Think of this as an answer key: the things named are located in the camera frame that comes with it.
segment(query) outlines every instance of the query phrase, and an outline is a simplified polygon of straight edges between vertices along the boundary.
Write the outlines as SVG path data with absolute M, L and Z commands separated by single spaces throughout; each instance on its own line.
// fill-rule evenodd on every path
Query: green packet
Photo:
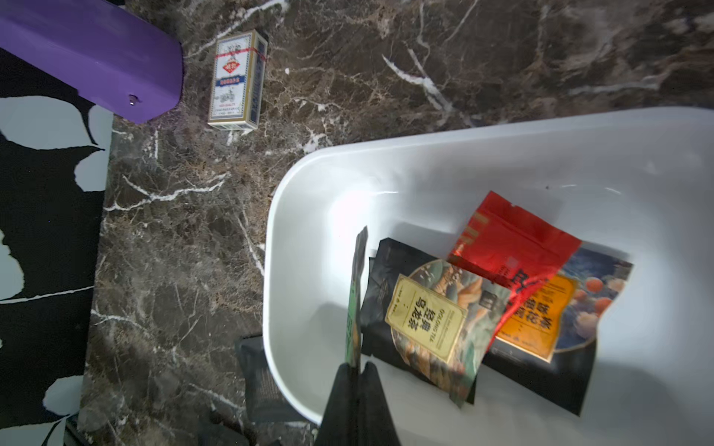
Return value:
M 352 279 L 350 281 L 350 301 L 347 307 L 347 336 L 345 339 L 345 362 L 350 367 L 360 368 L 359 339 L 359 300 L 362 296 L 360 279 L 364 269 L 364 253 L 367 247 L 367 227 L 365 226 L 355 240 L 355 253 L 352 257 Z
M 360 318 L 362 353 L 473 403 L 473 384 L 511 292 L 396 240 L 379 243 Z

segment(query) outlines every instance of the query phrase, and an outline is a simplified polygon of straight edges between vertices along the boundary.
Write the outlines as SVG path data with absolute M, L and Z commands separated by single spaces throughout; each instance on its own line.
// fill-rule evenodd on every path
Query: red tea bag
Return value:
M 577 238 L 491 191 L 471 216 L 448 261 L 513 292 L 495 337 L 579 247 Z

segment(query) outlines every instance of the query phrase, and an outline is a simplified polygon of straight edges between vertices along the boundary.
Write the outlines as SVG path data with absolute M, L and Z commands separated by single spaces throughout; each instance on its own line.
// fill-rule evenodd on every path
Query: brown marble surface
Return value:
M 271 195 L 327 146 L 644 106 L 714 106 L 709 0 L 146 0 L 182 44 L 181 103 L 122 118 L 101 227 L 80 428 L 95 444 L 195 445 L 211 408 L 254 441 L 236 339 L 261 332 Z M 270 38 L 261 125 L 206 125 L 216 35 Z

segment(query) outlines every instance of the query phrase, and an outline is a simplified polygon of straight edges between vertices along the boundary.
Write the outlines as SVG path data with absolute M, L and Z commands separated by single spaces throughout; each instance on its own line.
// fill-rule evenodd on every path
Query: orange label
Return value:
M 497 338 L 550 362 L 560 332 L 560 314 L 575 292 L 575 282 L 557 275 L 509 318 Z

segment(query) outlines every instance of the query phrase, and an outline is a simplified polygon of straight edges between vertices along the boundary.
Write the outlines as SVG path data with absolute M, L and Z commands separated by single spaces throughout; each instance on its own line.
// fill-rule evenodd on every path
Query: purple bracket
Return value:
M 104 0 L 0 0 L 0 47 L 137 124 L 181 97 L 180 43 Z

